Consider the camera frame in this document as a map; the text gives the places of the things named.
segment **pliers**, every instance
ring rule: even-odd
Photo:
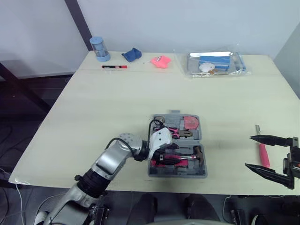
[[[167,127],[172,133],[172,138],[179,139],[180,137],[191,137],[193,133],[188,130],[179,130],[176,127]]]

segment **white wall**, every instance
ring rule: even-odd
[[[282,75],[300,98],[300,23],[274,59]]]
[[[216,49],[275,57],[300,21],[300,0],[78,0],[110,50]]]
[[[300,21],[299,0],[78,0],[109,50],[182,52],[240,44],[275,57]],[[74,72],[87,49],[64,0],[1,0],[0,62],[18,77]]]
[[[74,72],[87,52],[63,0],[0,1],[0,62],[16,76]]]

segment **marker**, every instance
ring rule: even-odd
[[[259,125],[255,125],[256,128],[256,134],[261,135],[261,130]],[[264,167],[270,168],[270,161],[269,161],[269,156],[266,150],[266,145],[265,144],[258,144],[258,149],[259,149],[259,156],[261,158],[261,163]]]
[[[121,69],[121,68],[127,68],[127,66],[102,66],[103,69],[108,68],[115,68],[115,69]]]

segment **metal tray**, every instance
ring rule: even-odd
[[[199,69],[200,56],[229,56],[228,69],[217,69],[214,75],[240,75],[246,71],[242,56],[237,52],[194,52],[187,55],[187,70],[191,75],[212,76],[210,73],[201,72]]]

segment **red screwdriver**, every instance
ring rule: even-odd
[[[255,125],[256,128],[256,134],[261,135],[261,130],[259,128],[259,125]],[[266,150],[266,145],[265,144],[258,144],[258,149],[259,149],[259,156],[261,158],[261,163],[264,167],[269,168],[270,167],[270,161],[269,161],[269,156]]]

